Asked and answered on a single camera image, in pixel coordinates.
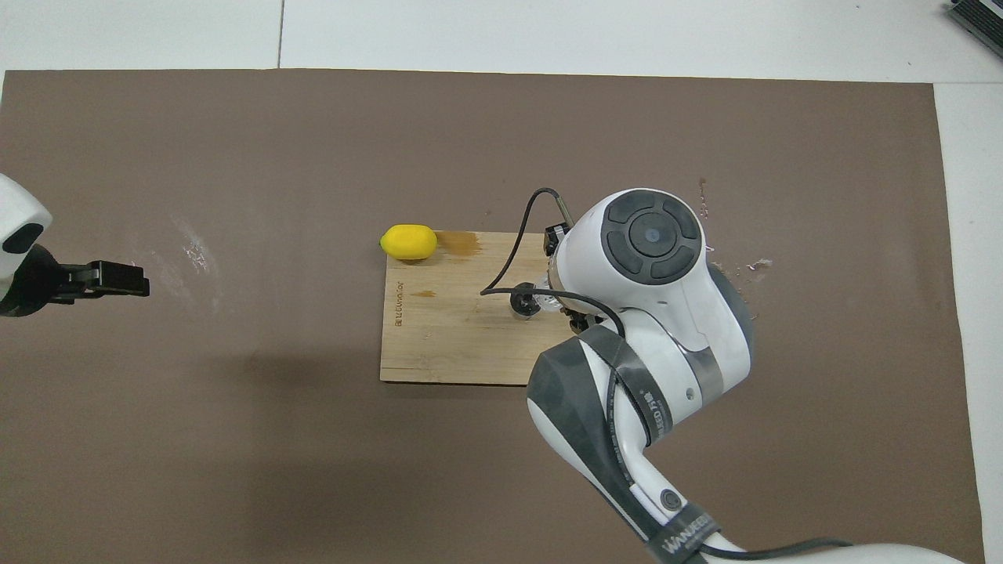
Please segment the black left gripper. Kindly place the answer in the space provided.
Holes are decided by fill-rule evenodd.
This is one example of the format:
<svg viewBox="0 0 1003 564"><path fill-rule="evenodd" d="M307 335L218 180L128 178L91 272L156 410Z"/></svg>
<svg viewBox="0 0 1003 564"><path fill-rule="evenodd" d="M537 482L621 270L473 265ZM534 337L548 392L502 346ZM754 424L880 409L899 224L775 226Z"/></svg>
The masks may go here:
<svg viewBox="0 0 1003 564"><path fill-rule="evenodd" d="M150 296L143 268L111 261L60 265L46 247L33 246L13 275L1 301L3 317L25 317L54 304L105 296Z"/></svg>

